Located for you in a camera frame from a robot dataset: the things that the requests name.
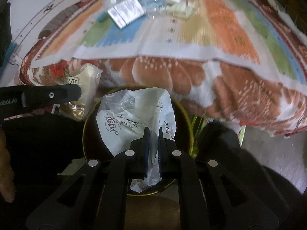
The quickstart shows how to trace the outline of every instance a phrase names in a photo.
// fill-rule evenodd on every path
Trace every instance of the logo on wrapper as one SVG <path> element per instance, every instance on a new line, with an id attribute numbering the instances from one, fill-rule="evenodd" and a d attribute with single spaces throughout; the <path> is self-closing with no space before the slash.
<path id="1" fill-rule="evenodd" d="M 109 132 L 114 132 L 115 135 L 118 135 L 118 131 L 115 130 L 116 125 L 115 125 L 115 120 L 109 116 L 109 114 L 107 113 L 108 117 L 106 117 L 106 129 Z"/>

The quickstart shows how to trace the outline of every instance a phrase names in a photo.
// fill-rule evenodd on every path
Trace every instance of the white plastic bag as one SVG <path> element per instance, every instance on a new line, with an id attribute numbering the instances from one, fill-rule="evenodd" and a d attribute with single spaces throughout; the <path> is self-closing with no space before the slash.
<path id="1" fill-rule="evenodd" d="M 96 121 L 103 142 L 113 156 L 130 148 L 133 140 L 143 137 L 149 127 L 151 143 L 148 173 L 145 180 L 134 180 L 131 189 L 142 192 L 162 178 L 158 166 L 158 135 L 162 127 L 165 138 L 174 139 L 175 115 L 169 93 L 161 88 L 137 91 L 122 90 L 102 98 Z"/>

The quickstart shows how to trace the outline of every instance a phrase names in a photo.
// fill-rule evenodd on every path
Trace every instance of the person's arm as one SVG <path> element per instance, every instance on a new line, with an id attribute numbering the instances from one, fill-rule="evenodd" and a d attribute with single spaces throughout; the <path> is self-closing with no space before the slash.
<path id="1" fill-rule="evenodd" d="M 15 198 L 14 173 L 10 166 L 10 154 L 6 148 L 4 132 L 0 129 L 0 193 L 6 202 Z"/>

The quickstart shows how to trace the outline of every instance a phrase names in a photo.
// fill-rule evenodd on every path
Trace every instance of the plastic wrapper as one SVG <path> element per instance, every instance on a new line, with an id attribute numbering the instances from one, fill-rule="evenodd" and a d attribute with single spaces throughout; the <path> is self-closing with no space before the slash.
<path id="1" fill-rule="evenodd" d="M 162 179 L 158 163 L 159 129 L 162 127 L 164 138 L 171 140 L 176 132 L 175 114 L 167 90 L 122 90 L 106 95 L 100 104 L 96 121 L 101 138 L 113 156 L 128 150 L 131 142 L 142 138 L 145 127 L 149 127 L 147 178 L 132 180 L 130 188 L 140 193 Z"/>
<path id="2" fill-rule="evenodd" d="M 77 121 L 85 119 L 93 108 L 97 87 L 102 70 L 86 63 L 66 77 L 67 84 L 78 84 L 82 95 L 78 101 L 63 103 L 59 106 L 60 113 Z"/>

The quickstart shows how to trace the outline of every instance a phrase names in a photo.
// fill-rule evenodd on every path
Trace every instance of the blue stripe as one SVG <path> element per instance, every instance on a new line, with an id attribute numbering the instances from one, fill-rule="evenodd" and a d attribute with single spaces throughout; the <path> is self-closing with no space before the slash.
<path id="1" fill-rule="evenodd" d="M 113 24 L 108 32 L 103 36 L 100 42 L 98 42 L 96 47 L 106 47 L 118 43 L 130 43 L 134 40 L 136 33 L 139 31 L 142 23 L 146 20 L 146 16 L 142 16 L 132 23 L 128 24 L 123 29 L 119 29 L 115 24 Z"/>
<path id="2" fill-rule="evenodd" d="M 249 2 L 247 2 L 246 0 L 242 0 L 242 2 L 244 2 L 250 9 L 252 9 L 255 12 L 255 14 L 257 15 L 257 17 L 270 30 L 271 34 L 276 38 L 278 44 L 280 45 L 280 47 L 284 51 L 285 55 L 289 59 L 290 65 L 293 68 L 293 71 L 295 73 L 296 78 L 298 79 L 298 81 L 301 84 L 306 84 L 306 79 L 305 79 L 305 76 L 304 76 L 304 73 L 303 73 L 303 70 L 302 70 L 300 64 L 295 59 L 295 57 L 293 56 L 291 50 L 286 45 L 286 43 L 280 38 L 279 34 L 275 30 L 275 28 L 273 27 L 271 22 L 256 7 L 251 5 Z"/>

